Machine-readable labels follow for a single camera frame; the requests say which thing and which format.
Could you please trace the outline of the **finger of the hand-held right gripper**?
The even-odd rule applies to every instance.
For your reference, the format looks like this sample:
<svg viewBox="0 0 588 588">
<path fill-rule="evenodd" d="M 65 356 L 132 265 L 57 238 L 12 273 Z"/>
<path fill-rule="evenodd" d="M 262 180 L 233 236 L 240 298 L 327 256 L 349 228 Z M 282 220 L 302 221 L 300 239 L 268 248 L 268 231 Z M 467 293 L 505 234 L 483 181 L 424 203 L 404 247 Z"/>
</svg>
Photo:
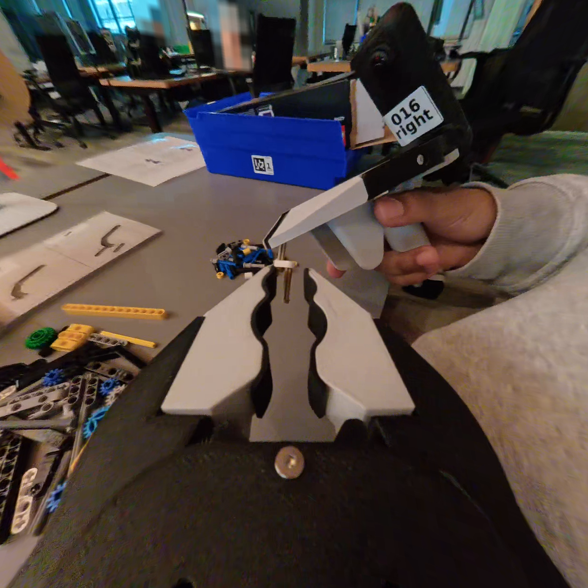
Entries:
<svg viewBox="0 0 588 588">
<path fill-rule="evenodd" d="M 267 249 L 276 249 L 362 206 L 368 200 L 361 176 L 346 180 L 285 211 L 265 235 L 263 245 Z"/>
</svg>

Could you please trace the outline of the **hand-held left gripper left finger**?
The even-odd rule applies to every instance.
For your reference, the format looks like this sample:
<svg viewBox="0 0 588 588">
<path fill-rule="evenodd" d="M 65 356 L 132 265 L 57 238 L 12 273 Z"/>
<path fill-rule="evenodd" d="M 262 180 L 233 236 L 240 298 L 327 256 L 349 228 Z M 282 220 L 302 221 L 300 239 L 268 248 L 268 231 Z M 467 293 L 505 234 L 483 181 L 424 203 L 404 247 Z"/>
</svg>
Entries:
<svg viewBox="0 0 588 588">
<path fill-rule="evenodd" d="M 277 270 L 266 267 L 202 317 L 161 405 L 174 416 L 209 417 L 228 434 L 251 437 L 273 392 L 269 348 Z"/>
</svg>

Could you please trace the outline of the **tan lego axle with bush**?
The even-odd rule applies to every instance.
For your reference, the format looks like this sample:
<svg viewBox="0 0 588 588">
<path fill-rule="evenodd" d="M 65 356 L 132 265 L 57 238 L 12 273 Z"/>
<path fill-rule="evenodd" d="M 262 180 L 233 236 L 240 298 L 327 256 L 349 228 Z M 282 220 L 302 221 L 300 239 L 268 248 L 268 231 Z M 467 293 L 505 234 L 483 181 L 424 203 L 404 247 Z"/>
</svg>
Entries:
<svg viewBox="0 0 588 588">
<path fill-rule="evenodd" d="M 276 270 L 282 275 L 283 280 L 283 302 L 290 303 L 290 293 L 292 288 L 292 278 L 294 270 L 299 267 L 297 261 L 288 257 L 287 244 L 283 243 L 278 246 L 277 254 L 273 261 Z"/>
</svg>

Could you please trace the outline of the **person's right forearm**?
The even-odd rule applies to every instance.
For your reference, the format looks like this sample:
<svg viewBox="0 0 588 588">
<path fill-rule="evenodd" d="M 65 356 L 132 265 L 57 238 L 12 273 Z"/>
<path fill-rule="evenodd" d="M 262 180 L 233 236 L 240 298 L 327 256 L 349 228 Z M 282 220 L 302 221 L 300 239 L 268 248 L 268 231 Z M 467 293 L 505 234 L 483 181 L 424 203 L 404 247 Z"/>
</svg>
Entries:
<svg viewBox="0 0 588 588">
<path fill-rule="evenodd" d="M 550 280 L 587 293 L 587 176 L 530 178 L 506 189 L 483 182 L 462 187 L 488 191 L 497 216 L 488 238 L 465 266 L 448 272 L 512 296 Z"/>
</svg>

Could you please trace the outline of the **thin yellow lego beam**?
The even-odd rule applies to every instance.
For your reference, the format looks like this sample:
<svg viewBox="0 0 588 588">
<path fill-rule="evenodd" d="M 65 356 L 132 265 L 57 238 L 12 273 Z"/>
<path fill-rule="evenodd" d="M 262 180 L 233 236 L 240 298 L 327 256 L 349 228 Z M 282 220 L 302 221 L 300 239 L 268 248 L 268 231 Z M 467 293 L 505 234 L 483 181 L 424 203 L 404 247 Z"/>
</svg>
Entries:
<svg viewBox="0 0 588 588">
<path fill-rule="evenodd" d="M 140 339 L 137 337 L 127 336 L 127 335 L 123 335 L 123 334 L 116 334 L 113 332 L 107 332 L 104 330 L 100 331 L 99 335 L 104 336 L 104 337 L 109 337 L 111 339 L 116 339 L 118 341 L 125 341 L 127 343 L 132 344 L 132 345 L 140 346 L 143 348 L 155 349 L 158 347 L 157 342 L 152 342 L 152 341 Z"/>
</svg>

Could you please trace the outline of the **long yellow lego beam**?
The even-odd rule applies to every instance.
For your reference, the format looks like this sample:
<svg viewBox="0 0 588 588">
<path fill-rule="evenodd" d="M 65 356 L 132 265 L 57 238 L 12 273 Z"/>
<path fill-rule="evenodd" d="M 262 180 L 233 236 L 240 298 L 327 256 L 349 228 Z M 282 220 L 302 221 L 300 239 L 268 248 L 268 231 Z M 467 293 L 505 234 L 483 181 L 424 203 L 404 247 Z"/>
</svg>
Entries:
<svg viewBox="0 0 588 588">
<path fill-rule="evenodd" d="M 166 320 L 168 313 L 165 309 L 134 306 L 88 305 L 68 303 L 61 306 L 61 310 L 72 316 L 90 316 L 103 318 L 125 318 L 141 320 Z"/>
</svg>

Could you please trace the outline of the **green lego gear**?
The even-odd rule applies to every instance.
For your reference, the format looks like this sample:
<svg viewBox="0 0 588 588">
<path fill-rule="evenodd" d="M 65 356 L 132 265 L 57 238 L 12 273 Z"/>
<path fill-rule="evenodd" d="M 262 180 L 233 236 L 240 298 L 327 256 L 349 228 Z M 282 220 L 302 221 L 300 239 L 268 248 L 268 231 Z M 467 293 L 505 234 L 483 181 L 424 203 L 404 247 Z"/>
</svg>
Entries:
<svg viewBox="0 0 588 588">
<path fill-rule="evenodd" d="M 58 338 L 58 331 L 52 327 L 43 327 L 31 332 L 26 340 L 25 347 L 31 350 L 40 350 L 50 347 Z"/>
</svg>

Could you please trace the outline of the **large pile of lego parts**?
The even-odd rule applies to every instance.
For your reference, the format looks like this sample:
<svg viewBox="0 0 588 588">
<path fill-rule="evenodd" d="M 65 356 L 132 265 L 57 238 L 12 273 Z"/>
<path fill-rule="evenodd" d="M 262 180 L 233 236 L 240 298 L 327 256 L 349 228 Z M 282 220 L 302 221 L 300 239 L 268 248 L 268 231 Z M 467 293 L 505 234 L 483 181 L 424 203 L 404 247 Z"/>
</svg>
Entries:
<svg viewBox="0 0 588 588">
<path fill-rule="evenodd" d="M 42 533 L 88 440 L 146 365 L 97 338 L 52 362 L 1 368 L 1 545 Z"/>
</svg>

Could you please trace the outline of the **person's right hand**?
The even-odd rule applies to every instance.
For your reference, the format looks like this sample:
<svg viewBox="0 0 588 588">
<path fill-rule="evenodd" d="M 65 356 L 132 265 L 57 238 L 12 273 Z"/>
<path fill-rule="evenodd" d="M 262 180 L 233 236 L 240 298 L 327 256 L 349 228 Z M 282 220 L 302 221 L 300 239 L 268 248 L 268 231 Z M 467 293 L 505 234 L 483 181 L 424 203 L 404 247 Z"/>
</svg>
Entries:
<svg viewBox="0 0 588 588">
<path fill-rule="evenodd" d="M 413 286 L 472 261 L 493 229 L 497 203 L 475 187 L 416 189 L 378 198 L 374 214 L 386 228 L 423 226 L 429 245 L 385 251 L 376 267 L 390 283 Z"/>
</svg>

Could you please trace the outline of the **wooden office table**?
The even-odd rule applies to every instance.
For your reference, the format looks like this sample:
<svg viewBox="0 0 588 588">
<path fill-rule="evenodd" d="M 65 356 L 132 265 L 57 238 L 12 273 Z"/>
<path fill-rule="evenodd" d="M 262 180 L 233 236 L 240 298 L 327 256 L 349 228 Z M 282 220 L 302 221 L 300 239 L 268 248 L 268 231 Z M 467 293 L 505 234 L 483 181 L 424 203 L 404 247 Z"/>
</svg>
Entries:
<svg viewBox="0 0 588 588">
<path fill-rule="evenodd" d="M 445 59 L 443 61 L 439 61 L 438 64 L 440 65 L 441 69 L 443 70 L 444 74 L 449 75 L 456 73 L 460 67 L 461 60 L 460 59 Z M 352 71 L 352 66 L 350 61 L 334 61 L 334 60 L 324 60 L 324 61 L 315 61 L 310 62 L 307 61 L 303 65 L 306 66 L 308 72 L 311 73 L 349 73 Z"/>
<path fill-rule="evenodd" d="M 162 132 L 160 120 L 153 102 L 151 94 L 157 92 L 171 92 L 177 88 L 198 88 L 206 87 L 213 82 L 228 82 L 231 92 L 236 93 L 235 82 L 243 79 L 246 82 L 253 79 L 253 71 L 249 70 L 212 70 L 205 73 L 186 74 L 182 77 L 167 77 L 161 79 L 134 79 L 127 75 L 117 77 L 103 77 L 99 79 L 99 84 L 107 89 L 115 89 L 130 95 L 138 96 L 142 100 L 143 109 L 148 121 L 151 133 L 158 134 Z"/>
</svg>

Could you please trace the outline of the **blue plastic bin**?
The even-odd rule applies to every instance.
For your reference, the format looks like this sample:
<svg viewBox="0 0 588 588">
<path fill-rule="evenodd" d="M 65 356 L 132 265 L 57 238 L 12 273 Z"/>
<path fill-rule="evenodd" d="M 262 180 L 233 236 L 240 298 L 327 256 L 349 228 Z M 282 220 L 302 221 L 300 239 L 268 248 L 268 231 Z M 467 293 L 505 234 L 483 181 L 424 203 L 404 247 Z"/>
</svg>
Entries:
<svg viewBox="0 0 588 588">
<path fill-rule="evenodd" d="M 366 151 L 345 146 L 341 122 L 222 112 L 250 97 L 242 93 L 184 110 L 208 172 L 321 190 L 354 174 Z"/>
</svg>

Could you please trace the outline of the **black office chair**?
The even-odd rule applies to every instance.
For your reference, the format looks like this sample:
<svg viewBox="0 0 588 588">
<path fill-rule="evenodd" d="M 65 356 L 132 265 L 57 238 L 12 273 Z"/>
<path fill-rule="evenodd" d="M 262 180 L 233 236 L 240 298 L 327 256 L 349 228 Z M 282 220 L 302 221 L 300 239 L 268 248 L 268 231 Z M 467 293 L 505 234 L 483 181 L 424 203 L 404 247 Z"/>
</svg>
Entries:
<svg viewBox="0 0 588 588">
<path fill-rule="evenodd" d="M 257 16 L 252 77 L 255 97 L 293 88 L 291 69 L 295 36 L 296 19 Z"/>
<path fill-rule="evenodd" d="M 476 60 L 460 101 L 474 143 L 547 130 L 587 61 L 587 1 L 543 1 L 512 47 L 461 58 Z"/>
<path fill-rule="evenodd" d="M 40 134 L 48 128 L 57 129 L 63 135 L 72 136 L 78 145 L 86 149 L 85 132 L 78 117 L 92 111 L 98 119 L 98 125 L 89 123 L 92 129 L 101 129 L 104 136 L 114 139 L 98 101 L 93 96 L 88 83 L 77 68 L 75 58 L 63 34 L 35 34 L 35 42 L 40 49 L 47 67 L 48 76 L 53 85 L 51 91 L 41 87 L 33 73 L 25 74 L 25 82 L 31 98 L 28 113 L 32 122 L 28 125 L 15 122 L 13 138 L 19 146 L 48 151 L 50 147 L 40 142 Z"/>
</svg>

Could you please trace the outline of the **open instruction booklet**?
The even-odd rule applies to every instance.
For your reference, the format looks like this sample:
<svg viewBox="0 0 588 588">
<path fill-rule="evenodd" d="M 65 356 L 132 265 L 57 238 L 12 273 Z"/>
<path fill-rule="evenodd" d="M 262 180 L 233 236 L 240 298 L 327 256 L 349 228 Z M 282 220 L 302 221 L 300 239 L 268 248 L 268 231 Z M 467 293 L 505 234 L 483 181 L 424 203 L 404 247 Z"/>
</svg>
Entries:
<svg viewBox="0 0 588 588">
<path fill-rule="evenodd" d="M 1 258 L 1 330 L 98 269 L 161 234 L 101 212 Z"/>
</svg>

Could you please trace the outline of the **person's grey hoodie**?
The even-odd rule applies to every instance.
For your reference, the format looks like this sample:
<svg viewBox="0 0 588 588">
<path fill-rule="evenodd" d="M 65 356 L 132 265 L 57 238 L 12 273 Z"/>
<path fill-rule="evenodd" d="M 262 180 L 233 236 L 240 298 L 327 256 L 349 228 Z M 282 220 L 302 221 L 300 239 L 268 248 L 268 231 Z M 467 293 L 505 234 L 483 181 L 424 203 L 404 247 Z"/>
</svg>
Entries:
<svg viewBox="0 0 588 588">
<path fill-rule="evenodd" d="M 481 424 L 556 568 L 587 587 L 587 251 L 413 347 Z"/>
</svg>

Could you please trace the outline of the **white flat board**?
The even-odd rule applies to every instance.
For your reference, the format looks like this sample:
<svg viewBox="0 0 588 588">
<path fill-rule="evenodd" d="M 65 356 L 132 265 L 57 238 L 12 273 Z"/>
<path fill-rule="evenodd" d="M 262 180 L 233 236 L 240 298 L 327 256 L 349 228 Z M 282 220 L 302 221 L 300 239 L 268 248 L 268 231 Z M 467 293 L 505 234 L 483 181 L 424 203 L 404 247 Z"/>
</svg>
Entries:
<svg viewBox="0 0 588 588">
<path fill-rule="evenodd" d="M 1 194 L 1 237 L 54 214 L 58 205 L 14 192 Z"/>
</svg>

